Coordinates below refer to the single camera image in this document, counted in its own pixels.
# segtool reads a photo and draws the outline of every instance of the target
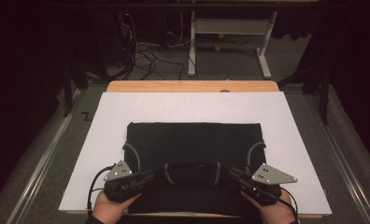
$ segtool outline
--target metal bracket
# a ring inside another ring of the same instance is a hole
[[[265,185],[276,185],[286,183],[296,183],[298,179],[292,175],[279,171],[275,167],[263,163],[252,176],[252,180]]]
[[[111,181],[131,175],[129,165],[125,161],[119,161],[112,170],[104,177],[104,181]]]

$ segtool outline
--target wire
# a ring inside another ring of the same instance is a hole
[[[138,52],[138,49],[137,49],[137,47],[136,47],[136,34],[135,34],[135,22],[134,22],[134,20],[133,20],[133,17],[132,17],[132,15],[130,15],[130,13],[128,13],[128,12],[125,12],[125,15],[127,16],[127,17],[129,17],[130,18],[130,20],[132,21],[132,25],[133,25],[133,34],[134,34],[134,39],[135,39],[135,53],[137,53]]]
[[[93,189],[92,192],[95,192],[96,190],[101,190],[101,189]]]
[[[134,55],[134,54],[133,54],[133,57],[132,57],[131,62],[133,63],[132,70],[131,70],[130,72],[126,73],[126,75],[124,76],[123,80],[127,80],[127,79],[129,79],[129,76],[130,76],[130,75],[132,74],[132,72],[133,72],[133,68],[134,68],[134,66],[135,66],[135,55]]]
[[[169,62],[169,61],[166,61],[166,60],[163,60],[161,58],[159,58],[158,56],[156,56],[156,54],[154,53],[153,51],[153,44],[151,43],[138,43],[137,44],[138,46],[146,46],[147,48],[146,49],[143,49],[143,50],[140,50],[138,52],[138,54],[142,55],[142,57],[137,57],[137,61],[140,60],[140,59],[146,59],[148,61],[148,63],[145,63],[145,64],[139,64],[137,63],[135,66],[139,69],[143,69],[143,70],[147,70],[147,74],[145,74],[141,80],[145,80],[149,75],[151,74],[156,74],[158,76],[160,76],[162,79],[165,80],[165,77],[156,72],[155,69],[157,67],[157,61],[159,62],[162,62],[162,63],[171,63],[171,64],[177,64],[177,65],[180,65],[181,66],[181,69],[179,71],[179,79],[180,79],[180,76],[184,70],[184,67],[185,67],[185,64],[183,63],[174,63],[174,62]]]
[[[132,39],[133,39],[133,32],[132,32],[132,29],[130,28],[129,25],[125,24],[125,23],[121,23],[124,27],[126,27],[127,29],[125,30],[125,33],[123,34],[123,36],[126,36],[127,35],[127,30],[129,30],[129,43],[127,44],[127,46],[130,45]]]
[[[226,35],[224,38],[217,38],[213,35],[199,35],[199,36],[212,39],[213,41],[216,40],[216,41],[220,41],[220,42],[223,42],[223,43],[234,44],[234,45],[246,45],[254,37],[254,35]],[[236,42],[233,42],[233,41],[224,40],[224,39],[226,39],[228,37],[232,37],[232,36],[247,36],[248,39],[244,42],[241,42],[241,43],[236,43]]]
[[[260,192],[263,193],[263,194],[265,194],[265,195],[267,195],[267,196],[269,196],[269,197],[271,197],[271,198],[273,198],[273,199],[275,199],[275,200],[277,200],[280,203],[283,203],[284,205],[288,206],[289,208],[291,208],[292,213],[293,213],[293,216],[295,217],[295,220],[298,220],[298,204],[296,203],[295,198],[290,194],[289,191],[287,191],[287,193],[289,193],[290,196],[292,197],[293,202],[295,203],[295,207],[296,208],[293,208],[293,206],[290,203],[285,202],[284,200],[276,197],[275,195],[273,195],[273,194],[271,194],[271,193],[269,193],[269,192],[267,192],[267,191],[265,191],[263,189],[260,189]]]
[[[194,63],[194,61],[192,60],[191,58],[191,55],[188,54],[188,58],[189,58],[189,61],[191,61],[191,63],[193,64],[194,66],[194,74],[196,75],[196,80],[199,80],[199,76],[197,75],[197,67],[196,67],[196,64]]]
[[[188,45],[189,43],[191,43],[191,40],[188,40],[187,42],[183,43],[183,44],[180,44],[180,45],[169,45],[167,46],[168,48],[178,48],[178,47],[182,47],[182,46],[186,46]],[[158,44],[153,44],[153,43],[147,43],[147,42],[140,42],[138,43],[138,45],[152,45],[152,46],[155,46],[155,47],[160,47],[160,45]]]
[[[100,176],[103,172],[105,171],[108,171],[108,170],[112,170],[112,168],[115,166],[112,165],[112,166],[108,166],[104,169],[102,169],[100,172],[98,172],[98,174],[94,177],[94,180],[92,181],[92,184],[90,185],[90,189],[89,189],[89,195],[88,195],[88,198],[87,198],[87,214],[89,216],[92,215],[93,213],[93,210],[92,210],[92,192],[93,192],[93,188],[94,188],[94,184],[95,184],[95,181],[97,180],[98,176]]]
[[[180,11],[180,12],[179,12],[179,15],[180,15],[180,17],[181,17],[181,36],[180,36],[180,38],[179,38],[178,43],[177,43],[174,47],[178,46],[178,45],[181,43],[181,41],[182,41],[182,36],[183,36],[183,31],[184,31],[184,21],[183,21],[182,11]]]

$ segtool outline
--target table leg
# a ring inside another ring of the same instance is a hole
[[[195,12],[192,12],[192,20],[191,20],[191,48],[189,50],[189,60],[188,60],[188,76],[194,77],[196,75],[196,49],[194,47],[194,38],[195,38],[195,30],[194,30],[194,23],[196,20]]]
[[[267,61],[266,61],[266,58],[264,57],[264,53],[266,52],[267,44],[269,43],[270,35],[272,34],[272,30],[273,30],[273,26],[275,25],[275,20],[276,20],[276,15],[277,14],[278,13],[276,11],[272,12],[272,14],[270,16],[270,22],[267,25],[266,32],[264,34],[263,45],[262,45],[261,48],[256,49],[258,60],[260,62],[261,68],[262,68],[263,77],[266,78],[266,79],[272,78],[272,75],[270,74],[269,67],[267,66]]]

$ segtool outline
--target metal stand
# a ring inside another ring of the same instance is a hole
[[[193,77],[196,74],[196,49],[194,47],[195,34],[231,34],[231,35],[264,35],[263,45],[257,48],[257,57],[260,62],[263,77],[272,78],[267,61],[264,57],[267,44],[277,12],[272,12],[270,20],[221,20],[221,19],[196,19],[195,12],[192,12],[191,22],[191,47],[189,50],[188,76]]]

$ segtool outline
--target white table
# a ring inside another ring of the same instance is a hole
[[[132,82],[118,83],[119,86],[111,85],[108,90],[126,91],[126,88],[121,88],[121,84]],[[94,176],[101,169],[123,159],[124,151],[121,148],[130,122],[220,122],[261,123],[267,163],[298,178],[298,183],[283,187],[298,202],[300,217],[332,214],[284,93],[276,91],[277,86],[272,83],[135,81],[135,88],[131,88],[131,91],[137,92],[105,92],[59,210],[85,213],[87,195]],[[156,88],[142,92],[142,87],[148,88],[149,84],[152,88],[162,86],[162,92]],[[258,90],[264,84],[269,87],[266,89],[268,91],[243,91],[244,88],[252,87]],[[195,86],[210,92],[185,92]],[[219,92],[222,86],[227,86],[224,89],[231,92]],[[240,86],[239,91],[233,92],[232,89],[237,86]],[[167,92],[170,88],[179,92]],[[104,187],[103,176],[97,180],[94,186],[96,189]]]

